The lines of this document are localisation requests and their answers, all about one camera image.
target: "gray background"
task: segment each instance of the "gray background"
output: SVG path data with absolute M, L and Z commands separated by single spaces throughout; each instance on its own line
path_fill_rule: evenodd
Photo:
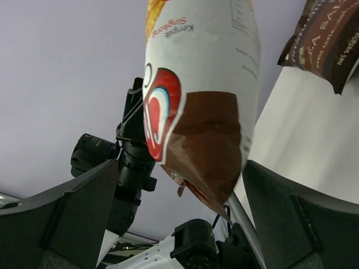
M 262 110 L 305 0 L 253 0 Z M 0 190 L 31 196 L 72 178 L 85 133 L 114 141 L 126 91 L 144 72 L 147 0 L 0 1 Z M 162 238 L 205 207 L 159 167 L 131 230 Z

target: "white table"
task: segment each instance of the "white table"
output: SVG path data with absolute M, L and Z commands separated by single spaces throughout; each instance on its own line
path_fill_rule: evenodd
M 359 70 L 340 96 L 321 78 L 284 68 L 253 141 L 249 159 L 317 191 L 359 203 Z M 234 192 L 252 218 L 242 180 Z

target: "snack bag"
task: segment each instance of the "snack bag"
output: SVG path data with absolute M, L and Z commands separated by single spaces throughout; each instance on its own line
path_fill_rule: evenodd
M 150 0 L 142 87 L 149 152 L 226 217 L 251 148 L 260 41 L 250 0 Z
M 278 64 L 310 71 L 342 94 L 359 64 L 358 41 L 359 0 L 308 0 Z

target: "red and white logo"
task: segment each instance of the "red and white logo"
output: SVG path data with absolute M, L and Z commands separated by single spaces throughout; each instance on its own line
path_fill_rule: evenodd
M 177 75 L 166 68 L 158 68 L 152 80 L 151 74 L 145 87 L 149 88 L 144 99 L 144 126 L 147 146 L 153 159 L 163 161 L 164 143 L 178 112 L 181 100 L 181 83 Z

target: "chip bag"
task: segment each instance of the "chip bag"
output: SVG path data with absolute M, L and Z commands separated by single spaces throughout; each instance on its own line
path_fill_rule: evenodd
M 142 87 L 149 152 L 226 217 L 251 148 L 260 40 L 250 0 L 150 0 Z

